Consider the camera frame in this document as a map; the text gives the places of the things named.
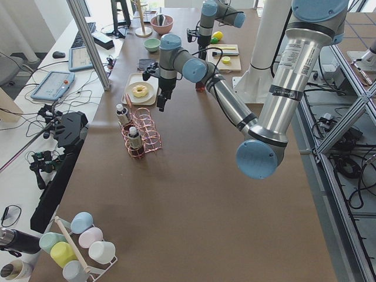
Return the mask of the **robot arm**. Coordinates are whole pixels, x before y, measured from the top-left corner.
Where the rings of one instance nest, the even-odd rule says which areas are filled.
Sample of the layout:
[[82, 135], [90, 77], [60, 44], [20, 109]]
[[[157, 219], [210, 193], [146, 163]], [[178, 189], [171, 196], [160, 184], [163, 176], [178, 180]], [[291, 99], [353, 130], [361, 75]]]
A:
[[241, 28], [245, 19], [244, 12], [234, 9], [229, 4], [214, 0], [203, 1], [200, 22], [196, 29], [199, 58], [206, 60], [207, 51], [205, 49], [210, 45], [215, 21]]
[[283, 161], [287, 129], [322, 48], [343, 38], [347, 8], [347, 1], [267, 1], [249, 69], [234, 88], [214, 64], [184, 49], [179, 36], [163, 35], [157, 107], [164, 109], [178, 74], [203, 83], [244, 134], [239, 169], [253, 179], [271, 176]]

